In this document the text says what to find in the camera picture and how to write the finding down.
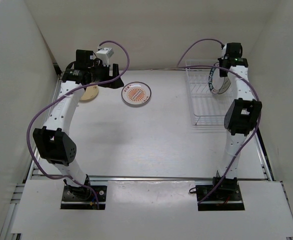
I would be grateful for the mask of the green rim text plate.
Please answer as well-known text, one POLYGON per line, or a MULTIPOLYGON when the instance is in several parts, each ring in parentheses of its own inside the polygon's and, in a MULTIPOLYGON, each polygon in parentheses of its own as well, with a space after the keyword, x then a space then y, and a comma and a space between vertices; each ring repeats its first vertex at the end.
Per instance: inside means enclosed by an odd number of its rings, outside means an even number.
POLYGON ((218 68, 220 64, 218 62, 213 64, 213 67, 209 71, 208 75, 208 89, 213 95, 221 95, 223 93, 224 80, 222 80, 222 86, 216 87, 214 81, 216 80, 215 74, 219 72, 218 68))

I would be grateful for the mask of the orange sunburst plate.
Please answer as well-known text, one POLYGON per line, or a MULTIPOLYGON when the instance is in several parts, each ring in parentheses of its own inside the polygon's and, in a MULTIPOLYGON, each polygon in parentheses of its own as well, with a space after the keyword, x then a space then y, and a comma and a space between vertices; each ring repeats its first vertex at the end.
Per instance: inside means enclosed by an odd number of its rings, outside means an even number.
POLYGON ((130 107, 142 107, 151 100, 151 97, 151 88, 140 81, 130 82, 121 90, 122 101, 130 107))

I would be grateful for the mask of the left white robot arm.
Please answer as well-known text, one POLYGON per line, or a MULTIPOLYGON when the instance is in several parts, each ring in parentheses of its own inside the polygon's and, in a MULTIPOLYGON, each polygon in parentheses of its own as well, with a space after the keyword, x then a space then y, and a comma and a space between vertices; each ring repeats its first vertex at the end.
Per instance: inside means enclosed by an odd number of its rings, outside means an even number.
POLYGON ((85 85, 102 83, 104 88, 124 86, 119 76, 119 66, 109 64, 114 54, 110 47, 76 51, 76 60, 70 63, 61 79, 59 97, 63 99, 53 106, 42 128, 35 128, 32 136, 41 158, 55 166, 65 177, 64 183, 71 194, 80 200, 92 195, 90 179, 76 161, 77 147, 69 137, 70 125, 76 107, 85 93, 85 85))

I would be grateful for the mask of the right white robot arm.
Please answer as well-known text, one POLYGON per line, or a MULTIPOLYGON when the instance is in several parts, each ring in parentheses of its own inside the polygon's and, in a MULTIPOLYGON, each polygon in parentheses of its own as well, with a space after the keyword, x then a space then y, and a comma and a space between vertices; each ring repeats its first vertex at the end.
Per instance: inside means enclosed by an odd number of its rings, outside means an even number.
POLYGON ((256 133, 261 119, 262 102, 249 82, 249 64, 242 55, 242 45, 230 42, 218 59, 219 75, 230 80, 233 100, 224 117, 226 144, 211 187, 211 195, 217 200, 236 188, 240 152, 256 133))

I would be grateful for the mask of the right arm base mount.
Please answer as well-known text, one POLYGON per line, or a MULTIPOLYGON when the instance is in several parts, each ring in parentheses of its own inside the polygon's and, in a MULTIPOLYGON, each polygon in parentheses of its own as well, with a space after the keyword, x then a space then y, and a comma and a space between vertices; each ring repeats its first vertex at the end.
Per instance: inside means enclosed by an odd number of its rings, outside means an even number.
POLYGON ((189 189, 189 194, 195 194, 197 208, 199 212, 212 211, 244 211, 245 206, 239 184, 235 190, 224 190, 220 187, 208 196, 204 201, 201 200, 214 188, 212 184, 198 184, 189 189))

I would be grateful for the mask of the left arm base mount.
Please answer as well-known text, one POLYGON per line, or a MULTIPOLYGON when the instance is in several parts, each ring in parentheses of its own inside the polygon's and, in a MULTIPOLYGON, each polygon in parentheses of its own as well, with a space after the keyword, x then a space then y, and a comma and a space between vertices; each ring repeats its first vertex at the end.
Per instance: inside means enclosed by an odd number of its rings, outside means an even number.
POLYGON ((92 185, 96 197, 89 189, 76 192, 65 185, 61 197, 62 210, 105 210, 107 198, 107 185, 92 185))

